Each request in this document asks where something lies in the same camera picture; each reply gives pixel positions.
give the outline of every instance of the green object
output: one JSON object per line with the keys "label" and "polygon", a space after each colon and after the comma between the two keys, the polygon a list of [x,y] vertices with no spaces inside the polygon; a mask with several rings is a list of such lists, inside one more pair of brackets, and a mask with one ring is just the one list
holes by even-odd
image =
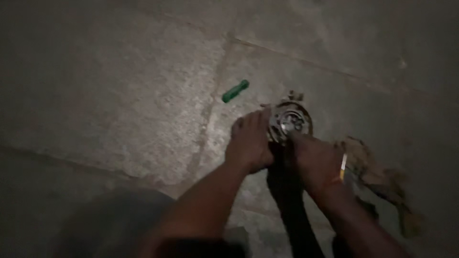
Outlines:
{"label": "green object", "polygon": [[222,96],[223,102],[228,103],[230,100],[234,99],[234,97],[239,95],[239,93],[241,91],[247,89],[248,87],[249,87],[249,81],[248,80],[242,80],[241,83],[239,83],[238,85],[234,86],[233,88],[231,88],[230,90],[225,92],[225,94],[223,94],[223,96]]}

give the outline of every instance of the right hand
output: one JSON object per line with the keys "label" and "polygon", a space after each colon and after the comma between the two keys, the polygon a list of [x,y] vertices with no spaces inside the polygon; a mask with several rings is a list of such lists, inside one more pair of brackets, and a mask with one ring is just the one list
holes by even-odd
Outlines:
{"label": "right hand", "polygon": [[317,201],[339,177],[343,152],[329,143],[297,131],[292,131],[289,138],[294,145],[295,164],[306,191]]}

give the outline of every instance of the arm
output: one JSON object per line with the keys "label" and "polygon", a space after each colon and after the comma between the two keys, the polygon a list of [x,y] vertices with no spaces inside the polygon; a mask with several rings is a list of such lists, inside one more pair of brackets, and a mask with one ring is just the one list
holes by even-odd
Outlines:
{"label": "arm", "polygon": [[310,136],[291,135],[306,190],[356,257],[409,257],[337,181],[343,153]]}
{"label": "arm", "polygon": [[152,230],[141,257],[154,257],[168,238],[218,239],[223,235],[238,189],[246,175],[272,163],[266,128],[269,110],[250,113],[233,125],[225,162],[192,186]]}

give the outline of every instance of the circular metal part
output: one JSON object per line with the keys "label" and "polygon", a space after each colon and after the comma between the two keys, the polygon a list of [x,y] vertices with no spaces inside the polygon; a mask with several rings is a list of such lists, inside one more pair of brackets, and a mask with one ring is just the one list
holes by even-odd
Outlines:
{"label": "circular metal part", "polygon": [[284,144],[290,131],[313,134],[312,119],[298,101],[285,100],[272,109],[269,120],[270,140]]}

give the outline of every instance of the hand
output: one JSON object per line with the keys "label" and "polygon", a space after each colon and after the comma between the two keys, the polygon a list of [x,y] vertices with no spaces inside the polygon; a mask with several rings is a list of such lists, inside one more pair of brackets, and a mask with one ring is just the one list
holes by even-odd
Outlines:
{"label": "hand", "polygon": [[266,135],[270,115],[271,110],[265,109],[236,120],[226,148],[225,163],[253,173],[273,162]]}
{"label": "hand", "polygon": [[339,177],[343,153],[333,145],[293,131],[289,135],[295,150],[295,161],[306,191],[320,198],[327,186]]}

